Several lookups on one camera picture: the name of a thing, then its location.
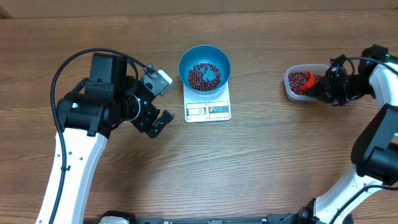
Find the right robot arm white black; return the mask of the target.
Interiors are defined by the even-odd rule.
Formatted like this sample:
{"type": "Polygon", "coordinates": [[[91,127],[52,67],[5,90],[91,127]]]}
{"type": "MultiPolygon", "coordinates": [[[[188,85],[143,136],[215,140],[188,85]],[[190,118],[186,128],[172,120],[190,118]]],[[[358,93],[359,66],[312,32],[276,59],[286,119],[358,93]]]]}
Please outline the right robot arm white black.
{"type": "Polygon", "coordinates": [[[372,45],[359,57],[340,55],[320,79],[310,77],[299,90],[308,98],[344,106],[365,95],[379,111],[351,150],[351,167],[325,194],[312,199],[282,223],[352,223],[351,212],[379,190],[396,191],[397,57],[372,45]]]}

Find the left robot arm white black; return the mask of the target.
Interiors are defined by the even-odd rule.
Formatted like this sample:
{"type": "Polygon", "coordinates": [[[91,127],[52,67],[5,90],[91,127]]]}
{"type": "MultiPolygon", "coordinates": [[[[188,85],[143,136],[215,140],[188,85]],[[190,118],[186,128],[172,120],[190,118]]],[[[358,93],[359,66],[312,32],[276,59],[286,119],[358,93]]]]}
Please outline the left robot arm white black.
{"type": "Polygon", "coordinates": [[[96,166],[111,132],[128,122],[157,137],[174,116],[152,101],[172,84],[163,70],[111,49],[82,50],[61,64],[50,87],[55,155],[37,223],[83,223],[96,166]],[[93,55],[89,77],[55,100],[62,70],[87,53],[93,55]]]}

